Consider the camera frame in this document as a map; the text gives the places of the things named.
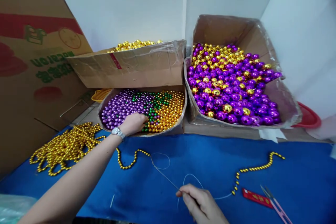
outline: pile of beads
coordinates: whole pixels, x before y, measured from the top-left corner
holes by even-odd
[[[173,127],[183,110],[184,94],[179,91],[140,92],[124,89],[99,113],[102,124],[112,130],[135,112],[148,116],[142,132],[160,133]]]
[[[71,130],[66,130],[62,135],[54,137],[35,151],[29,159],[29,163],[39,163],[38,172],[49,167],[48,174],[50,176],[55,176],[62,170],[69,170],[73,165],[68,166],[68,162],[77,163],[100,143],[99,139],[105,138],[105,136],[95,138],[95,133],[100,130],[102,130],[100,125],[92,125],[92,122],[74,125]],[[54,172],[57,165],[60,165],[61,168]]]
[[[282,159],[285,159],[284,156],[280,155],[279,153],[277,152],[271,152],[269,154],[269,161],[267,164],[263,165],[263,166],[258,166],[258,167],[252,167],[252,168],[245,168],[245,169],[240,169],[240,172],[241,173],[245,173],[245,172],[248,172],[248,171],[258,171],[258,170],[263,170],[263,169],[266,169],[268,167],[270,167],[272,164],[273,164],[273,155],[276,155]],[[236,184],[234,185],[234,190],[232,191],[232,194],[235,195],[236,194],[236,191],[238,190],[238,185],[239,185],[239,176],[240,176],[240,173],[239,171],[236,173]]]
[[[119,51],[127,51],[127,50],[132,50],[132,49],[137,49],[140,47],[144,47],[144,46],[149,46],[149,45],[153,45],[156,44],[153,41],[147,40],[147,41],[140,41],[140,40],[136,40],[132,43],[125,41],[122,44],[118,44],[117,47],[113,48],[112,51],[108,51],[108,53],[114,53],[114,52],[119,52]]]
[[[194,45],[188,83],[201,114],[231,124],[281,122],[277,104],[264,94],[266,83],[282,76],[258,54],[229,44]]]

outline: yellow plastic basket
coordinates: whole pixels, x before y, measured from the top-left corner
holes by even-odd
[[[95,94],[91,97],[91,100],[101,103],[104,98],[111,92],[112,89],[100,89],[95,92]]]

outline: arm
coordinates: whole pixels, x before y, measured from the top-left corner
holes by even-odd
[[[128,136],[140,131],[147,119],[145,115],[135,113],[127,116],[119,128]],[[23,216],[19,224],[71,223],[121,141],[120,136],[110,134],[60,178]]]

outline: forearm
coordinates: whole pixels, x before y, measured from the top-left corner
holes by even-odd
[[[56,182],[20,223],[71,221],[102,176],[121,137],[110,135]]]

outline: wristwatch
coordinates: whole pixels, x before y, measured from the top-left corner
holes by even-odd
[[[124,138],[126,137],[125,134],[124,134],[123,132],[121,132],[121,130],[120,130],[118,127],[115,127],[115,128],[111,131],[111,133],[112,133],[113,135],[118,135],[118,136],[120,136],[122,140],[124,140]]]

